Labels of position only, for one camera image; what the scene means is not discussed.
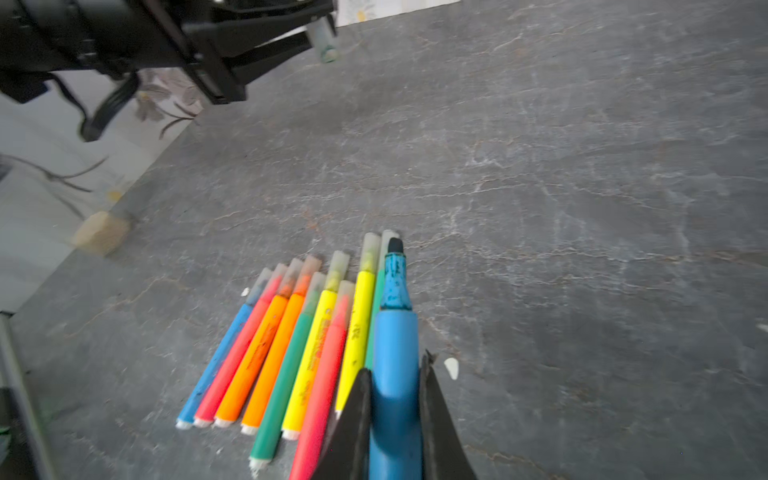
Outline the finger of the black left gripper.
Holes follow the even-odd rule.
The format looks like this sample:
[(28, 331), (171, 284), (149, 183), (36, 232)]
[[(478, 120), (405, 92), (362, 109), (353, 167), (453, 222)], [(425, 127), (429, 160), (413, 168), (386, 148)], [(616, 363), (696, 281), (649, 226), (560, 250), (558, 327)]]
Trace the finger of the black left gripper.
[(209, 40), (197, 53), (197, 86), (213, 104), (247, 99), (247, 86), (311, 47), (306, 33), (268, 42), (234, 57), (224, 57)]
[(196, 48), (233, 58), (335, 11), (333, 1), (191, 1), (179, 15)]

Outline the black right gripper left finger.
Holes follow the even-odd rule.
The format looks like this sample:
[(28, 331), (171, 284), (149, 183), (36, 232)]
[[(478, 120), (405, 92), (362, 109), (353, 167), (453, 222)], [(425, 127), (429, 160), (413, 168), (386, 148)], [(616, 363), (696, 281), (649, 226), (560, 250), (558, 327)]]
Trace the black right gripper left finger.
[(361, 369), (312, 480), (364, 480), (369, 477), (372, 424), (372, 372)]

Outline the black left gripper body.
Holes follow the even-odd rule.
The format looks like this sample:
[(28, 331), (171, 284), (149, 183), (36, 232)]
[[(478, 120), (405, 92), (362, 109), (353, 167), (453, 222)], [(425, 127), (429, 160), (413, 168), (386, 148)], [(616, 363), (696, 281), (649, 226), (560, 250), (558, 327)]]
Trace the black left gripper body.
[(119, 78), (146, 68), (195, 74), (182, 31), (187, 1), (3, 1), (1, 74), (92, 70)]

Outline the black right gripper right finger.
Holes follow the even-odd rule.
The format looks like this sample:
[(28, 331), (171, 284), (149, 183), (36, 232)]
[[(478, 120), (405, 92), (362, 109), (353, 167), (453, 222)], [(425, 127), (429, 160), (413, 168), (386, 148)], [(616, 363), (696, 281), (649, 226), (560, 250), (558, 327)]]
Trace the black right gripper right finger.
[(426, 480), (476, 479), (440, 389), (428, 350), (419, 370), (419, 417), (422, 431), (422, 468)]

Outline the thick blue marker pen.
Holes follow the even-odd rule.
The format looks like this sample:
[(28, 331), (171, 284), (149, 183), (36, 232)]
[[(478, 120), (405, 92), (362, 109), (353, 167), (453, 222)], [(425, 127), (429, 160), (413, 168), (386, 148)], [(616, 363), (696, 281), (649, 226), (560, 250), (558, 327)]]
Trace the thick blue marker pen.
[(406, 280), (404, 244), (389, 240), (375, 320), (369, 477), (422, 477), (418, 316)]

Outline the translucent blue pen cap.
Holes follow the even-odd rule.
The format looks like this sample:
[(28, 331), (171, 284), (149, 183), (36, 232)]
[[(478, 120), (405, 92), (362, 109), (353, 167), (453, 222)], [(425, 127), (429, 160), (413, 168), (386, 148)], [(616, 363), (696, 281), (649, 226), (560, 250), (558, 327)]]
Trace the translucent blue pen cap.
[(323, 64), (333, 63), (340, 54), (336, 47), (333, 17), (325, 16), (306, 26), (306, 35)]

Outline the teal green marker pen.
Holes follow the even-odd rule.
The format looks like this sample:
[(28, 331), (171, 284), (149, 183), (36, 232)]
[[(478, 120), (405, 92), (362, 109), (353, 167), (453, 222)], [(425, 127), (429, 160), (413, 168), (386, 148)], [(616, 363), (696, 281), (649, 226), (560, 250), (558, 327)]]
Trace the teal green marker pen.
[(368, 334), (368, 340), (367, 340), (367, 349), (366, 349), (366, 357), (365, 357), (365, 368), (372, 370), (373, 369), (373, 363), (374, 363), (374, 344), (375, 344), (375, 324), (376, 324), (376, 316), (378, 312), (380, 311), (381, 306), (381, 299), (383, 295), (383, 289), (385, 286), (385, 257), (388, 253), (388, 245), (389, 241), (392, 238), (399, 238), (400, 235), (391, 229), (386, 229), (382, 233), (382, 239), (381, 239), (381, 245), (380, 245), (380, 253), (379, 253), (379, 261), (378, 261), (378, 269), (376, 272), (376, 283), (375, 283), (375, 289), (374, 289), (374, 297), (373, 297), (373, 304), (371, 308), (371, 317), (370, 317), (370, 327), (369, 327), (369, 334)]

